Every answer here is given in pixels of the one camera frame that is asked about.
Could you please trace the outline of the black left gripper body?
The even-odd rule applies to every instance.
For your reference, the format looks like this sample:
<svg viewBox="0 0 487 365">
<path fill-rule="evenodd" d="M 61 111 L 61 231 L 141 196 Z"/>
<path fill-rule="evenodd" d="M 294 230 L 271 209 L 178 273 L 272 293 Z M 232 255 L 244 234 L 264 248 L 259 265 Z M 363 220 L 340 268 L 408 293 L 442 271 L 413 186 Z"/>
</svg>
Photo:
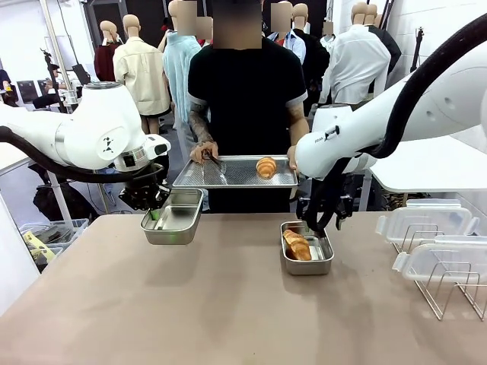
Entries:
<svg viewBox="0 0 487 365">
<path fill-rule="evenodd" d="M 164 205 L 169 195 L 167 167 L 150 163 L 138 171 L 132 180 L 124 183 L 119 198 L 133 210 L 157 210 Z"/>
</svg>

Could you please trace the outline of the person's right hand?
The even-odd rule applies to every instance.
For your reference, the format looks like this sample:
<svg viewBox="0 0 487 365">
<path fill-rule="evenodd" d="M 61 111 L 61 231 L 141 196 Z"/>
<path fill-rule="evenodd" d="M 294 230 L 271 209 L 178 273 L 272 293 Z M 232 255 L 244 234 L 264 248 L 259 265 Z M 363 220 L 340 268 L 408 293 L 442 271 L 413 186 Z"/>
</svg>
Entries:
<svg viewBox="0 0 487 365">
<path fill-rule="evenodd" d="M 197 163 L 202 163 L 208 157 L 218 158 L 218 146 L 213 141 L 201 141 L 196 143 L 189 154 L 189 158 Z"/>
</svg>

